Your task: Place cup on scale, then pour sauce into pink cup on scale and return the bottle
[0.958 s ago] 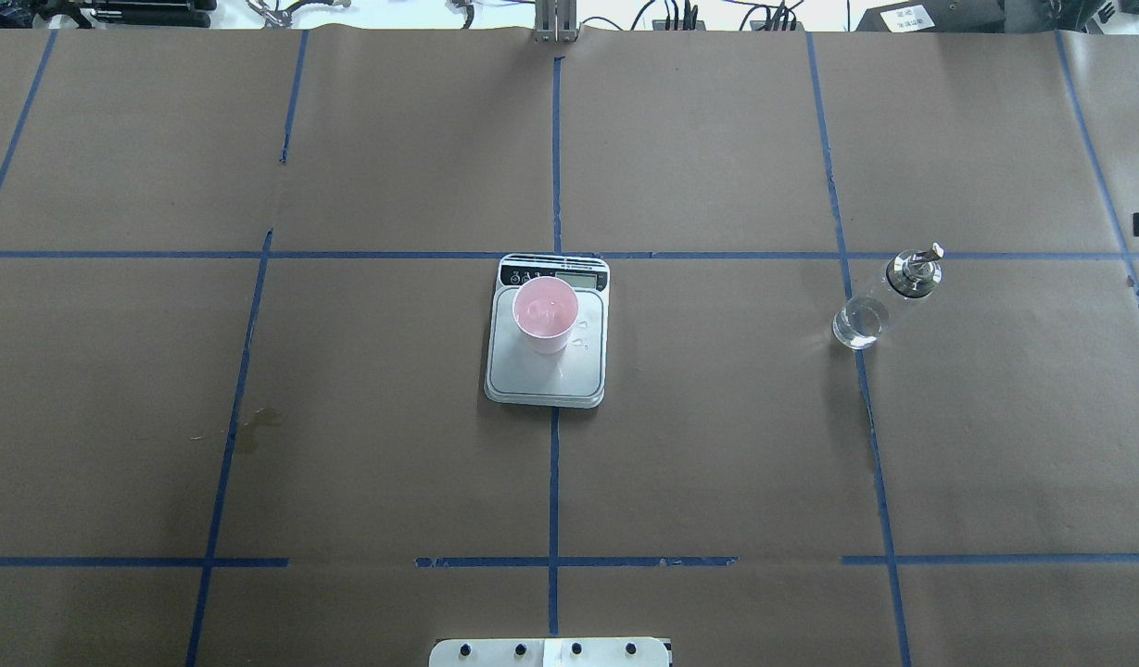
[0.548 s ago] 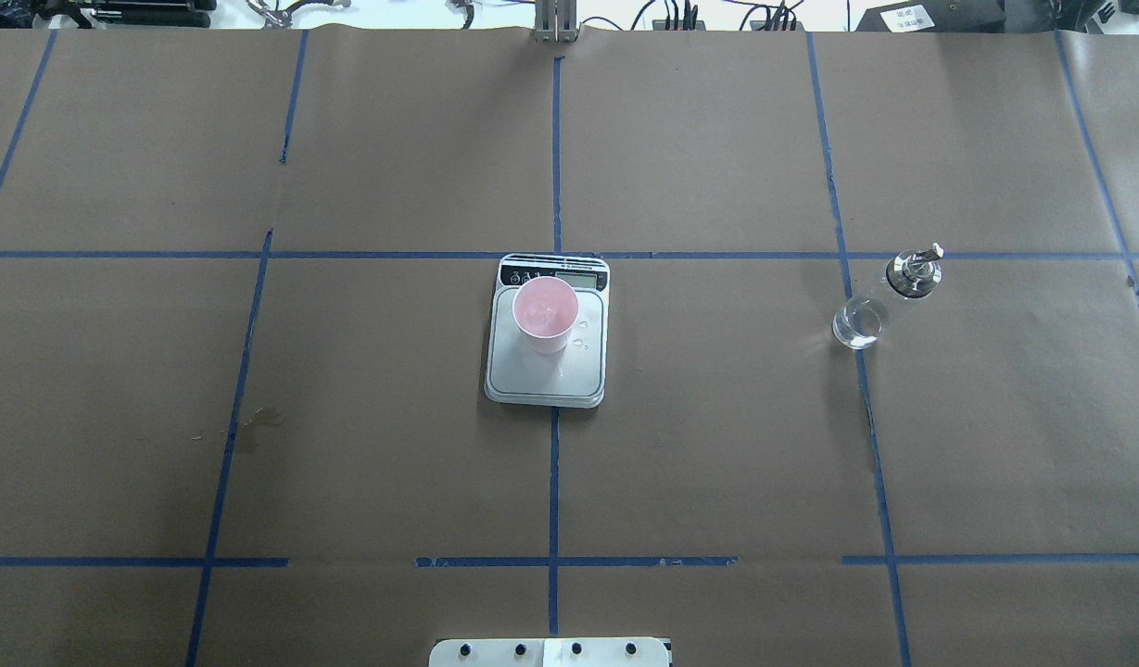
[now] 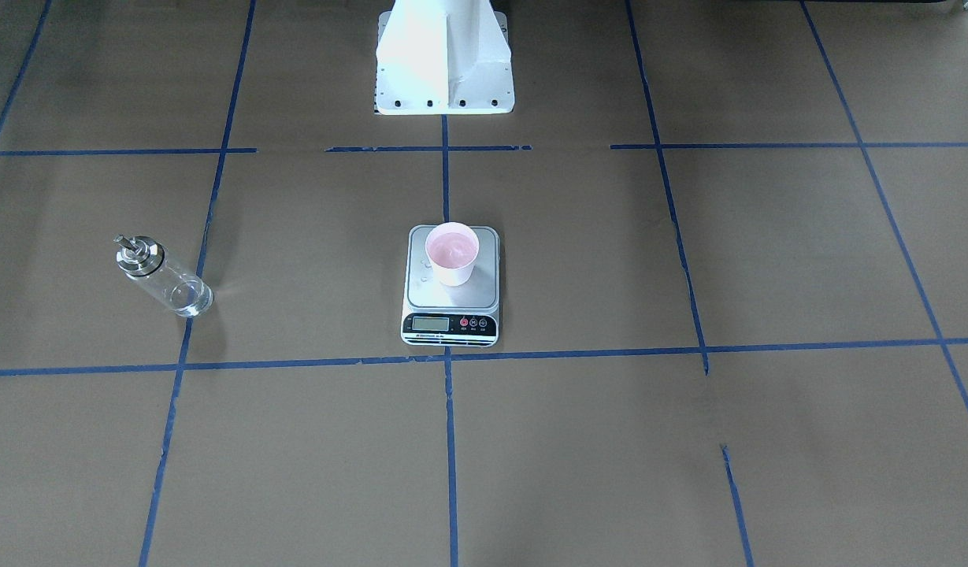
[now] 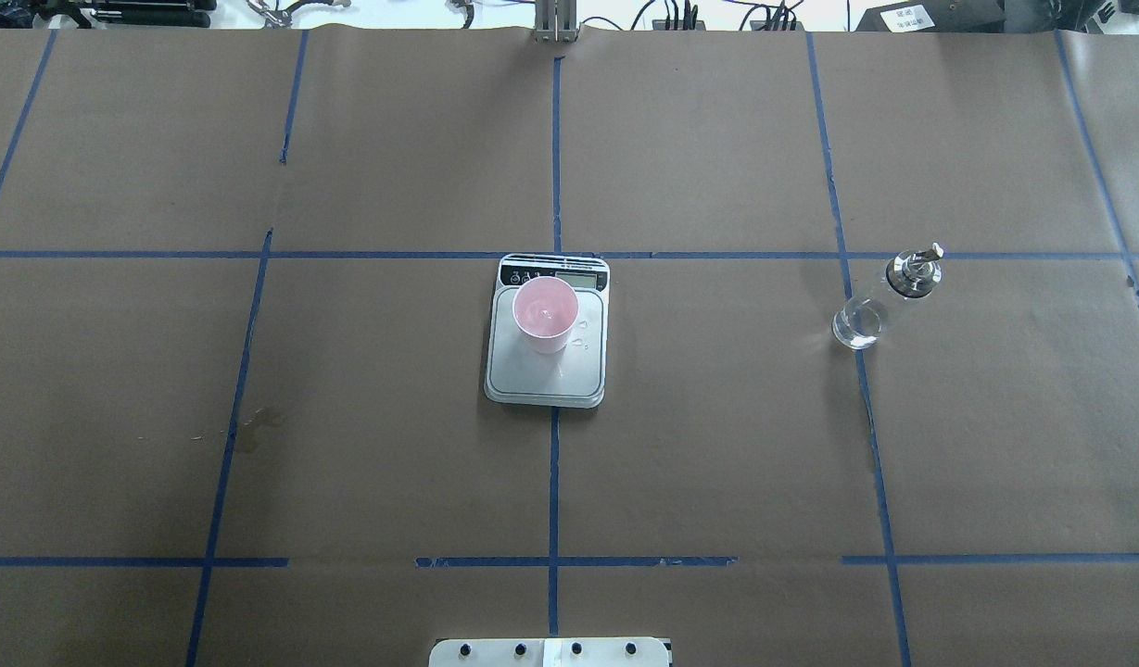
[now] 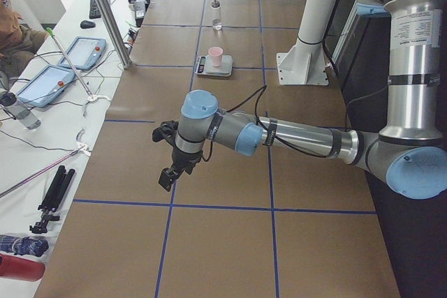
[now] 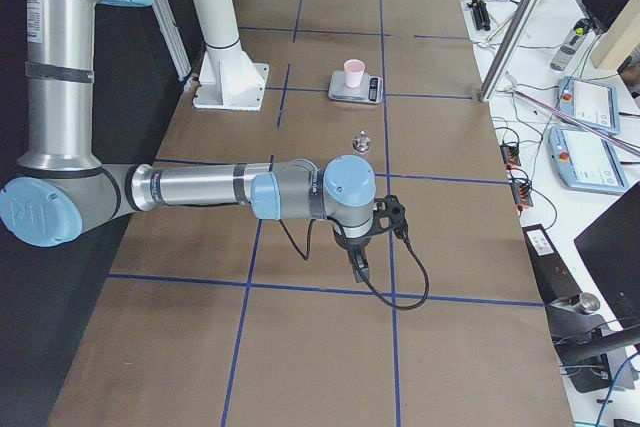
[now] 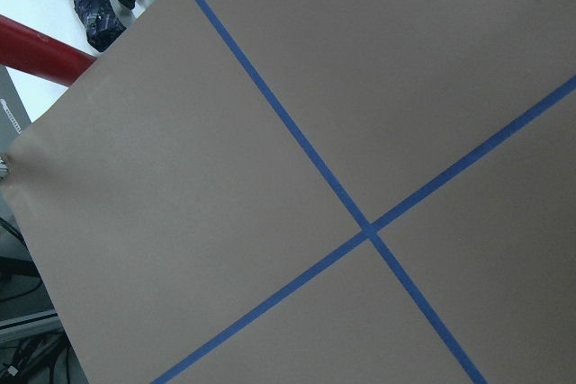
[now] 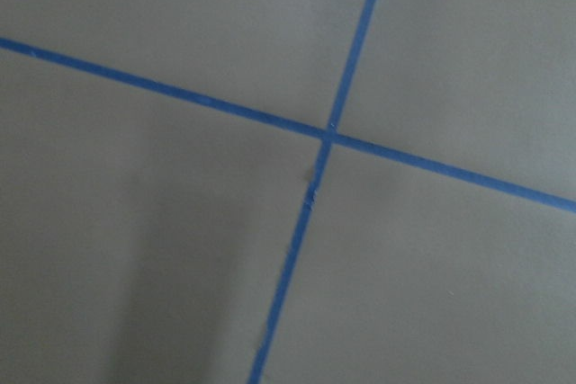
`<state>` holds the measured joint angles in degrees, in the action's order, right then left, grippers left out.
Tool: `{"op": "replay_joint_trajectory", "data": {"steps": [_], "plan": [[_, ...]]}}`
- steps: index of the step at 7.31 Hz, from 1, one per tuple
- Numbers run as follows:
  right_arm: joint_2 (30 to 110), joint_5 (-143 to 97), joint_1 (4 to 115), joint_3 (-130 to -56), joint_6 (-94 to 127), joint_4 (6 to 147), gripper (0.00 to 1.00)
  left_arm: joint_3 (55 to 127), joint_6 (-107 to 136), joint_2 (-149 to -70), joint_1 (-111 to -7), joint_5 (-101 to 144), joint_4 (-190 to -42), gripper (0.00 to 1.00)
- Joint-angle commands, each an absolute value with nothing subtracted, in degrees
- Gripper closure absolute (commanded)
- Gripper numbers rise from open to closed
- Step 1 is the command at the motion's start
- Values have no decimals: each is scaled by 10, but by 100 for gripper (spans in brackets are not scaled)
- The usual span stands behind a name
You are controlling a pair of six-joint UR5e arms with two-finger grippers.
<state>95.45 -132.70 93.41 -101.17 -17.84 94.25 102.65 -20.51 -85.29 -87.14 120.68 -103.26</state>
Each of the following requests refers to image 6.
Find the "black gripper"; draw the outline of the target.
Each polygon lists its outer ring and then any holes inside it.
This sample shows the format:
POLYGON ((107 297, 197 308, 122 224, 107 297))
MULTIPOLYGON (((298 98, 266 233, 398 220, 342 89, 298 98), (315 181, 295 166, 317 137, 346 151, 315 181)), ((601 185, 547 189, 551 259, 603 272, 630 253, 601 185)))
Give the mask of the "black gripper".
POLYGON ((371 242, 370 236, 349 238, 343 234, 337 226, 333 227, 334 240, 339 247, 345 251, 352 251, 350 262, 356 283, 369 281, 369 264, 366 258, 365 249, 371 242))

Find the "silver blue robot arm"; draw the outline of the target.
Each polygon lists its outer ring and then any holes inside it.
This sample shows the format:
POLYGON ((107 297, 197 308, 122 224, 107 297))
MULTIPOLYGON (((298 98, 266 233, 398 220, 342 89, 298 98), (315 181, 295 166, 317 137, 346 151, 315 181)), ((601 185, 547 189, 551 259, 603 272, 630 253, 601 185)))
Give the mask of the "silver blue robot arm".
POLYGON ((112 219, 160 206, 247 205, 262 220, 329 220, 355 278, 380 211, 361 157, 319 168, 289 162, 154 168, 104 164, 92 152, 94 26, 98 4, 154 0, 26 0, 29 134, 21 173, 1 191, 1 218, 22 241, 51 247, 112 219))

